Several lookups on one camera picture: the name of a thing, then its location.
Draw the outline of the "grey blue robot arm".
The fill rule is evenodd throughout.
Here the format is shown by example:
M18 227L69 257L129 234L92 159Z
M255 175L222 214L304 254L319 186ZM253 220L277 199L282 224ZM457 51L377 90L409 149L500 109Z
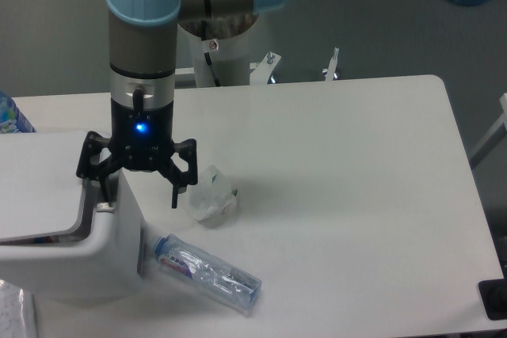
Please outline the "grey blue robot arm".
M76 174L97 182L112 202L109 177L120 169L157 172L178 197L198 181L196 141L175 142L173 99L177 27L281 8L287 0L106 0L109 9L110 137L89 132Z

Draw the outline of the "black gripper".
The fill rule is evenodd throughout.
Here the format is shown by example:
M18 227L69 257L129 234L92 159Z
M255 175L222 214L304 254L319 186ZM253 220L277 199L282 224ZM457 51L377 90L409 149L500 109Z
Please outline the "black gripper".
M173 103L141 113L111 101L111 139L95 131L86 134L78 160L76 176L100 184L105 202L112 202L109 176L121 168L131 171L159 171L172 184L171 207L176 208L178 195L189 185L197 184L197 146L195 139L175 143L172 140ZM97 164L104 149L110 155ZM177 155L185 164L182 170L173 162Z

